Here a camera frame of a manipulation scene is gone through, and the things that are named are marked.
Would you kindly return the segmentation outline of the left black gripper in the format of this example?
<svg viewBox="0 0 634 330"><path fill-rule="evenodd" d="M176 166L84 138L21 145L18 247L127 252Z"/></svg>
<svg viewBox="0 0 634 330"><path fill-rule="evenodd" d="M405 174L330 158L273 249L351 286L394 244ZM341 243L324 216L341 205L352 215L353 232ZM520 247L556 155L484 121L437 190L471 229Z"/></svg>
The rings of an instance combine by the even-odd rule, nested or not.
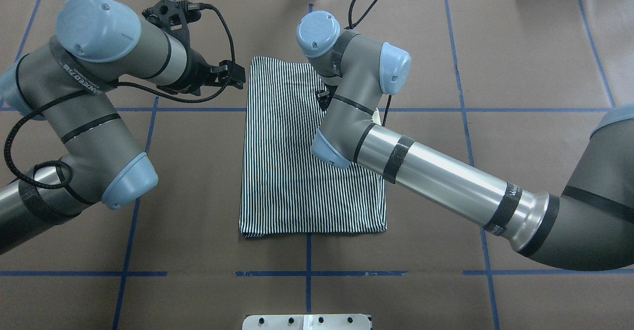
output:
<svg viewBox="0 0 634 330"><path fill-rule="evenodd" d="M194 50L190 42L189 23L199 21L204 10L211 10L220 19L229 40L231 59L209 64ZM200 95L202 86L223 86L243 89L245 69L235 63L235 46L219 9L210 3L192 3L188 0L161 0L142 12L145 20L160 28L168 42L168 53L160 71L149 78L156 87L170 95Z"/></svg>

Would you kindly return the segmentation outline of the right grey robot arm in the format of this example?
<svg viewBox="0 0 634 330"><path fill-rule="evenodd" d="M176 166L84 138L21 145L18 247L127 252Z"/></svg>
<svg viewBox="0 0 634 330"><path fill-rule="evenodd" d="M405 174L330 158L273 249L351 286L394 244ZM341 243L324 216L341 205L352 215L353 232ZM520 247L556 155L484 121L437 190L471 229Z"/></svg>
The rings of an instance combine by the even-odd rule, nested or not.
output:
<svg viewBox="0 0 634 330"><path fill-rule="evenodd" d="M611 271L633 264L631 104L605 114L561 195L531 193L373 121L380 99L406 82L405 50L343 29L326 11L304 16L295 37L326 84L319 97L330 99L311 145L319 160L366 167L547 266Z"/></svg>

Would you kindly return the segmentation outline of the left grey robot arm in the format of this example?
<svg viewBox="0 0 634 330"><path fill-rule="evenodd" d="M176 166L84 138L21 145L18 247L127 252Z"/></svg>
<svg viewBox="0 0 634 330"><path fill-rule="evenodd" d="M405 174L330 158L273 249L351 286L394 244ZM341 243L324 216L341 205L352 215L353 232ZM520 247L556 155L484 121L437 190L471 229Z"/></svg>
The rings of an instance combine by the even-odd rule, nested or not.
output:
<svg viewBox="0 0 634 330"><path fill-rule="evenodd" d="M168 100L206 102L202 86L242 89L245 70L231 59L208 64L192 49L188 24L210 3L160 0L138 16L114 0L66 0L55 34L1 75L1 95L22 118L2 148L15 179L1 190L1 252L6 253L102 202L111 210L158 183L145 149L107 93L122 86ZM21 127L43 120L66 148L59 159L16 167L12 146Z"/></svg>

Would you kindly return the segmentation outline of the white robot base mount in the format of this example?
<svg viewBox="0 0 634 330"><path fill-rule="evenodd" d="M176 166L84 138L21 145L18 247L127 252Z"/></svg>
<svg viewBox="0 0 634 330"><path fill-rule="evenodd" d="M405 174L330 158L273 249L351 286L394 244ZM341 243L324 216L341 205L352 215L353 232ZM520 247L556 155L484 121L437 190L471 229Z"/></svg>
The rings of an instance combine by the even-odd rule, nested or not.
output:
<svg viewBox="0 0 634 330"><path fill-rule="evenodd" d="M243 330L372 330L365 314L279 314L245 317Z"/></svg>

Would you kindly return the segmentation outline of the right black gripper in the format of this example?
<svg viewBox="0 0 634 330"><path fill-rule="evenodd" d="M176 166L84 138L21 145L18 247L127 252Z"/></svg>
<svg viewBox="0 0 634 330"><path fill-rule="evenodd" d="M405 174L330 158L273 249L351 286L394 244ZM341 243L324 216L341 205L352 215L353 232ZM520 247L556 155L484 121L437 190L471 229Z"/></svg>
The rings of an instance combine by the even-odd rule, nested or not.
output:
<svg viewBox="0 0 634 330"><path fill-rule="evenodd" d="M335 95L335 91L331 89L320 89L316 91L317 104L321 111L327 111L330 106L331 100Z"/></svg>

